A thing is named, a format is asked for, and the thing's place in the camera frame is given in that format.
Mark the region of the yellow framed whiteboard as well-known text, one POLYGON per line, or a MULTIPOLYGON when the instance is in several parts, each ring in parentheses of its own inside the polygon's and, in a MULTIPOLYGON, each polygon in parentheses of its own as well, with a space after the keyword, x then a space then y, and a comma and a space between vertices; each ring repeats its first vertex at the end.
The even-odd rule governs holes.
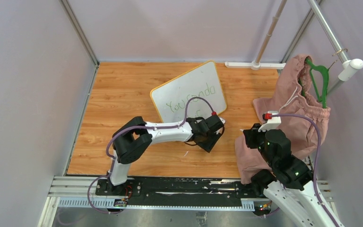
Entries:
POLYGON ((154 88, 150 97, 162 122, 178 122, 188 117, 209 117, 227 109, 226 98, 214 61, 207 61, 154 88), (209 102, 211 108, 201 99, 209 102))

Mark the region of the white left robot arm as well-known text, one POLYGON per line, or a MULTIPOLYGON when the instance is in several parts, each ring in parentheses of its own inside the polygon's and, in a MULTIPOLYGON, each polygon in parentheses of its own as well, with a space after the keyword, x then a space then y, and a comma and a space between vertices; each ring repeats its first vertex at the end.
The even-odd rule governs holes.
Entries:
POLYGON ((179 122, 146 122, 134 117, 115 132, 107 145, 106 154, 112 159, 107 178, 108 190, 114 195, 125 192, 131 163, 137 161, 151 145, 165 142, 184 142, 211 152, 222 137, 225 120, 216 113, 208 118, 186 118, 179 122))

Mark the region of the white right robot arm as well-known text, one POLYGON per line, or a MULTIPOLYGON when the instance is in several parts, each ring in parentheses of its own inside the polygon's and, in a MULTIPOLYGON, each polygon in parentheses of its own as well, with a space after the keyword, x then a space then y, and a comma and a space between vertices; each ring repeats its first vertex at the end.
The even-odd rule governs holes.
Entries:
POLYGON ((292 155, 286 135, 279 129, 262 131, 261 127, 256 123, 243 130, 247 147, 256 149, 271 168, 252 177, 253 195, 270 199, 299 227, 342 227, 314 186, 313 171, 292 155))

